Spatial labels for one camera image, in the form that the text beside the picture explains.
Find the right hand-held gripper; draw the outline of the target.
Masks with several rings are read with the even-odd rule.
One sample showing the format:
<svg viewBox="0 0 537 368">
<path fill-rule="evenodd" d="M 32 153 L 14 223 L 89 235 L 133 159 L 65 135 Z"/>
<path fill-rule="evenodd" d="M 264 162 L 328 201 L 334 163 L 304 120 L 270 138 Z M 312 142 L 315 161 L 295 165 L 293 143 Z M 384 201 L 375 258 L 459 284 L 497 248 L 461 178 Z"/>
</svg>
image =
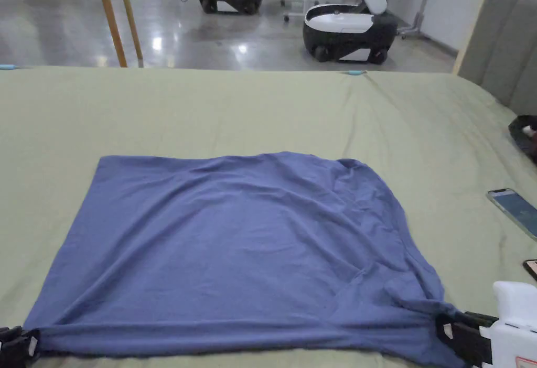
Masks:
<svg viewBox="0 0 537 368">
<path fill-rule="evenodd" d="M 498 281 L 493 290 L 499 317 L 442 313 L 435 318 L 437 337 L 472 366 L 536 367 L 536 287 Z"/>
</svg>

